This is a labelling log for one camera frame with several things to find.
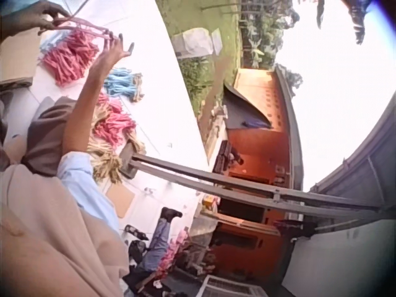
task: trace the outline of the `gray roof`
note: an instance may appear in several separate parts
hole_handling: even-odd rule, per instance
[[[312,187],[311,192],[378,202],[384,209],[396,205],[396,93],[355,152]],[[321,220],[319,223],[340,222]],[[363,223],[367,222],[358,221],[344,227]]]
[[[280,89],[285,99],[286,112],[288,115],[292,188],[302,190],[304,179],[303,153],[301,151],[301,141],[299,138],[296,115],[293,105],[291,104],[291,90],[286,82],[284,73],[278,66],[275,66],[275,73],[278,76]]]

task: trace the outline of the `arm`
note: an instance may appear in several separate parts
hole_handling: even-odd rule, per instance
[[[50,15],[53,19],[56,19],[58,14],[65,17],[70,16],[59,4],[49,1],[38,1],[25,9],[0,18],[0,41],[3,42],[7,37],[36,27],[54,30],[56,26],[42,18],[44,14]]]
[[[64,130],[63,155],[87,151],[93,112],[104,81],[101,74],[89,73]]]
[[[105,78],[120,59],[132,54],[133,45],[131,44],[128,51],[124,51],[121,34],[119,38],[105,40],[103,52],[92,64],[87,81],[67,121],[63,135],[63,155],[87,151],[92,116]]]

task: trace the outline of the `grass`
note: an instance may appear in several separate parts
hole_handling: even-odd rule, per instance
[[[156,0],[162,18],[172,37],[183,31],[203,27],[210,33],[219,28],[222,35],[223,49],[220,56],[231,56],[226,74],[226,82],[232,84],[236,70],[240,65],[241,46],[238,29],[238,16],[224,14],[235,10],[235,6],[218,7],[201,11],[201,7],[224,4],[233,0]],[[210,82],[213,81],[214,66],[212,60],[202,63],[200,59],[185,59],[179,62],[181,72],[190,96],[194,114],[199,115],[202,101],[209,92]]]

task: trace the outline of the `brown hijab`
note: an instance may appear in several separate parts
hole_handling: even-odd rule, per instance
[[[1,283],[11,296],[122,296],[126,245],[81,210],[58,178],[0,173]]]

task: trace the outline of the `jeans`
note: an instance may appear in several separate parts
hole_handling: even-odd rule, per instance
[[[137,269],[149,272],[157,270],[162,258],[168,250],[170,228],[171,224],[164,218],[159,219],[150,246],[148,247],[149,250],[146,255],[144,255],[143,261],[136,267]]]

